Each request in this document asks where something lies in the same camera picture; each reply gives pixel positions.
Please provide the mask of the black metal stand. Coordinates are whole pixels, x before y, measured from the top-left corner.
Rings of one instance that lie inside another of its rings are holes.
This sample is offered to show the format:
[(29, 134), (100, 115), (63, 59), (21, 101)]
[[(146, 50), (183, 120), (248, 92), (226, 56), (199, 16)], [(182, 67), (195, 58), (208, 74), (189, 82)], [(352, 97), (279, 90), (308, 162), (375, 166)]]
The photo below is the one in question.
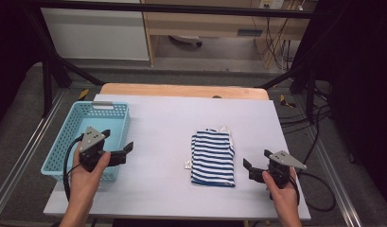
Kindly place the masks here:
[(93, 76), (79, 69), (70, 61), (64, 59), (56, 50), (49, 30), (45, 24), (42, 11), (38, 7), (22, 5), (22, 10), (31, 25), (34, 34), (39, 41), (39, 53), (42, 57), (43, 65), (43, 85), (44, 85), (44, 112), (43, 117), (48, 116), (53, 108), (52, 79), (54, 79), (61, 88), (69, 88), (72, 80), (67, 71), (87, 79), (95, 85), (104, 85), (105, 82), (96, 79)]
[(313, 101), (315, 95), (315, 74), (313, 62), (316, 54), (316, 48), (310, 48), (301, 58), (296, 59), (294, 66), (288, 72), (259, 85), (260, 89), (268, 90), (286, 79), (293, 78), (290, 91), (294, 95), (301, 94), (304, 89), (307, 90), (305, 115), (311, 124), (314, 123)]

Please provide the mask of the grey chair base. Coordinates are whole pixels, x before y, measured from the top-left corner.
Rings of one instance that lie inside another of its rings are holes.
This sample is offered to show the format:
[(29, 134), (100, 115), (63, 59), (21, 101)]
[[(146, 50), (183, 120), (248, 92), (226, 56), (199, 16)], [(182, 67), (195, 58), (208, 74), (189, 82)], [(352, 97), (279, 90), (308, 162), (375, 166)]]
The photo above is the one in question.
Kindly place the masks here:
[(197, 47), (202, 46), (202, 40), (198, 36), (170, 35), (170, 38), (182, 43), (195, 44)]

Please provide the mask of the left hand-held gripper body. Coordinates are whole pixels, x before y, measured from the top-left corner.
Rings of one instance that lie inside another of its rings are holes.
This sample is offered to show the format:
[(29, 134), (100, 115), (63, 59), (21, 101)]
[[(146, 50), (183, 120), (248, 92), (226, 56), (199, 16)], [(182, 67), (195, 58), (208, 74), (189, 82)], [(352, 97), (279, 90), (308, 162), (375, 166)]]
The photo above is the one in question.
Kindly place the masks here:
[(79, 147), (79, 163), (85, 170), (92, 172), (95, 169), (103, 154), (105, 139), (101, 131), (93, 127), (86, 129)]

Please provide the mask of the person's left hand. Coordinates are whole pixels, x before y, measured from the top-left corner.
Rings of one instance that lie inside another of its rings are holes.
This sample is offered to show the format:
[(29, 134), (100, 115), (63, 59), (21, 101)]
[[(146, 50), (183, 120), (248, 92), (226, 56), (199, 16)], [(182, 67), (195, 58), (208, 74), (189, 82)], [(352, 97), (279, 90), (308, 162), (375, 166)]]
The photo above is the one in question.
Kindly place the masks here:
[(97, 192), (101, 176), (108, 166), (111, 158), (110, 152), (104, 152), (98, 160), (96, 167), (91, 171), (85, 170), (80, 165), (79, 149), (74, 153), (73, 170), (71, 171), (70, 200), (72, 205), (90, 205)]

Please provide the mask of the white cabinet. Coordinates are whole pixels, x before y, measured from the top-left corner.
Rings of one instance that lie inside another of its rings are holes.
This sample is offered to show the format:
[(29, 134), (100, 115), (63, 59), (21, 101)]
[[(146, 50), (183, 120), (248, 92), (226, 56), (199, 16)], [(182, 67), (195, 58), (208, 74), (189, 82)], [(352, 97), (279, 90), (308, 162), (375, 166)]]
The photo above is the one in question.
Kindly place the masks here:
[(138, 60), (149, 57), (141, 12), (42, 9), (57, 52), (67, 59)]

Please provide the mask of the light wooden desk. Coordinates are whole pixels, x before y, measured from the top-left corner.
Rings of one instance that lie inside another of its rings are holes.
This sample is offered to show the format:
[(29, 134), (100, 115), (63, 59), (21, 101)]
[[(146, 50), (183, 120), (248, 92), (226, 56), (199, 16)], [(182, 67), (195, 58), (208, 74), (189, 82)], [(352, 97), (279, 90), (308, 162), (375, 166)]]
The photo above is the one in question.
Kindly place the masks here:
[[(143, 4), (189, 5), (260, 9), (260, 0), (140, 0)], [(307, 0), (285, 0), (281, 9), (296, 10)], [(308, 19), (255, 16), (208, 15), (145, 12), (147, 36), (160, 35), (198, 37), (244, 37), (255, 41), (256, 50), (266, 69), (282, 60), (284, 41), (300, 41), (308, 27)]]

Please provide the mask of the wooden table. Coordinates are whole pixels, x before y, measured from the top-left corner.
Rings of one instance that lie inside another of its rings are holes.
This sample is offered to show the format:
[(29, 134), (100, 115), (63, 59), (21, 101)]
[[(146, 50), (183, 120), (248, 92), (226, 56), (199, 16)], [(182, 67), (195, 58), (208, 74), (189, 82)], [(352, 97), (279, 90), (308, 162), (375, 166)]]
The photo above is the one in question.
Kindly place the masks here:
[(101, 95), (134, 96), (186, 96), (234, 99), (268, 100), (266, 90), (235, 86), (196, 86), (170, 84), (107, 83), (100, 90)]

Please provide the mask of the black curtain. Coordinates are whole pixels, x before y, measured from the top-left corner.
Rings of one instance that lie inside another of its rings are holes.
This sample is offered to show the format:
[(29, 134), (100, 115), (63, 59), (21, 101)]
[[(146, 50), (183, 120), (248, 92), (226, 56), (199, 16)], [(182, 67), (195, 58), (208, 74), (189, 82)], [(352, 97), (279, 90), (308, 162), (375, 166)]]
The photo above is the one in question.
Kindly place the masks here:
[(27, 70), (40, 60), (38, 41), (21, 0), (0, 0), (0, 122)]
[(298, 58), (332, 86), (329, 105), (387, 202), (387, 0), (318, 0)]

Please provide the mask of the white table cover board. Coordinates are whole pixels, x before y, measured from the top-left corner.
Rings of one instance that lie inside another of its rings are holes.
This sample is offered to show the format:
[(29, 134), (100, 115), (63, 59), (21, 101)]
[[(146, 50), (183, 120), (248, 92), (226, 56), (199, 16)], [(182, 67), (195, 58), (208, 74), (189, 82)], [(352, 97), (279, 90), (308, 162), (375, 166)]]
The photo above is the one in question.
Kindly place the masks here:
[[(130, 123), (126, 163), (107, 168), (91, 215), (106, 218), (269, 219), (276, 212), (265, 184), (252, 181), (243, 159), (266, 168), (264, 149), (287, 147), (270, 100), (175, 96), (98, 95), (126, 102)], [(227, 127), (235, 150), (235, 184), (197, 186), (185, 163), (198, 130)]]

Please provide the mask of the aluminium rail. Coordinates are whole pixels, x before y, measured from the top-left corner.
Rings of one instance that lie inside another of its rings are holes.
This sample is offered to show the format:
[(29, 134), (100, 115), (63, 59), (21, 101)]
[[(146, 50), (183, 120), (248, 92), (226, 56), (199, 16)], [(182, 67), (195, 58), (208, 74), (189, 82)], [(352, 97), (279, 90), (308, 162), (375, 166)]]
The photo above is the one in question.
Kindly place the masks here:
[(30, 160), (32, 159), (36, 149), (44, 139), (45, 133), (49, 128), (52, 120), (54, 119), (58, 109), (62, 104), (62, 99), (67, 93), (67, 89), (60, 89), (51, 102), (51, 109), (47, 114), (39, 119), (38, 125), (35, 130), (28, 135), (19, 128), (16, 129), (14, 137), (9, 141), (13, 144), (17, 137), (27, 139), (27, 143), (22, 147), (22, 152), (16, 157), (16, 162), (11, 166), (8, 176), (5, 178), (0, 186), (0, 215), (2, 214), (5, 206), (7, 205), (10, 196), (19, 183), (22, 175), (24, 174)]
[(320, 166), (323, 169), (329, 186), (332, 189), (335, 201), (337, 202), (337, 205), (343, 215), (343, 219), (347, 227), (362, 227), (361, 219), (359, 218), (359, 215), (350, 200), (346, 189), (344, 188), (343, 182), (335, 166), (332, 164), (327, 154), (321, 137), (317, 134), (318, 130), (316, 125), (317, 121), (315, 121), (313, 125), (308, 125), (308, 132), (314, 139), (313, 151), (317, 154)]

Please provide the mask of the person's right hand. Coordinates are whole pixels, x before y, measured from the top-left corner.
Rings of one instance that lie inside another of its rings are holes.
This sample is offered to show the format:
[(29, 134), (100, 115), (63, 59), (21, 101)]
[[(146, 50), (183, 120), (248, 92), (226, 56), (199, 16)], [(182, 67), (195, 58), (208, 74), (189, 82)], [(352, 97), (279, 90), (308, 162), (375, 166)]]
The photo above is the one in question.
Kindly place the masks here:
[(274, 207), (278, 214), (298, 212), (298, 196), (292, 183), (287, 183), (283, 188), (279, 188), (267, 171), (262, 173), (262, 177), (271, 192)]

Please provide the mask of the light blue plastic basket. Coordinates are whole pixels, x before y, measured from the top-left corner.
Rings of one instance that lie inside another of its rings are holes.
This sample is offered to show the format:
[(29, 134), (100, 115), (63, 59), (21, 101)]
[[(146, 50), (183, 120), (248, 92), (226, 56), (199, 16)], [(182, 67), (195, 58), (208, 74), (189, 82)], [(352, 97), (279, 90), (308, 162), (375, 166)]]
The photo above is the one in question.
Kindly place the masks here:
[(88, 127), (97, 131), (111, 131), (103, 146), (105, 151), (122, 150), (126, 146), (129, 123), (129, 105), (126, 102), (75, 102), (45, 158), (41, 172), (61, 181), (65, 153), (71, 143), (86, 132)]

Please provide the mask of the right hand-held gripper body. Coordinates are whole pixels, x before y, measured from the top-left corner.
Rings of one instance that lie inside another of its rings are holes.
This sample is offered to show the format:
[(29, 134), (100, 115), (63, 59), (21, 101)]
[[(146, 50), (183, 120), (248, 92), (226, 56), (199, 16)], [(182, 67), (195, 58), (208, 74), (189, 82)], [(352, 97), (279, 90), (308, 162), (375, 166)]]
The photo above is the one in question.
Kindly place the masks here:
[(274, 153), (268, 158), (268, 172), (273, 177), (276, 185), (283, 188), (290, 181), (290, 167), (307, 169), (307, 166), (295, 159), (284, 150)]

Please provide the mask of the blue white striped shirt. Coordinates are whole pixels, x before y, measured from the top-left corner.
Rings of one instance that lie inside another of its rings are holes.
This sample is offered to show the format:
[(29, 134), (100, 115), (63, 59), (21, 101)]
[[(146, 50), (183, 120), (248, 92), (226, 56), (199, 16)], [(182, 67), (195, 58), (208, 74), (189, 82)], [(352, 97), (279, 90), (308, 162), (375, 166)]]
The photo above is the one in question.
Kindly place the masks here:
[(235, 150), (227, 127), (198, 130), (191, 136), (190, 181), (197, 186), (230, 187), (235, 184)]

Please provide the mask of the white power strip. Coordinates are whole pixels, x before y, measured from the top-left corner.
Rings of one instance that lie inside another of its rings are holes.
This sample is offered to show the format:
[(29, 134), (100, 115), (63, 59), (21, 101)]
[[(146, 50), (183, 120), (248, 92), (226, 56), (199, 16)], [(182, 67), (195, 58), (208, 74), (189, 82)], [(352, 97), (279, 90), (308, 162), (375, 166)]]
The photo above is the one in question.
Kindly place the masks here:
[(285, 0), (260, 0), (260, 9), (281, 9)]

